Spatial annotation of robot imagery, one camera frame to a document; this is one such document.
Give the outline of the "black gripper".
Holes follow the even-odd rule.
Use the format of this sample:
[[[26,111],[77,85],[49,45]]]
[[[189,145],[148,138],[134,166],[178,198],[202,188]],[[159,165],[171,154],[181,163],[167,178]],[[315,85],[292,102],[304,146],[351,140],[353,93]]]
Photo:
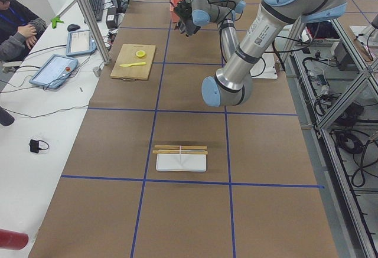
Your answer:
[[[186,0],[181,0],[177,3],[177,5],[174,7],[174,13],[178,16],[178,22],[179,20],[193,20],[191,4],[186,2]]]

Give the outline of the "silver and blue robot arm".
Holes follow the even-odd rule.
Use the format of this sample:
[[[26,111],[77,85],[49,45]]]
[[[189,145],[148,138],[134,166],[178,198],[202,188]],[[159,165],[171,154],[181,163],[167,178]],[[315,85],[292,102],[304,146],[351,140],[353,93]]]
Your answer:
[[[347,0],[261,0],[255,20],[239,41],[234,21],[245,5],[244,0],[182,0],[174,9],[186,35],[211,22],[219,29],[226,65],[202,82],[201,94],[208,106],[244,103],[252,91],[251,69],[283,27],[298,19],[309,23],[338,18],[345,13]]]

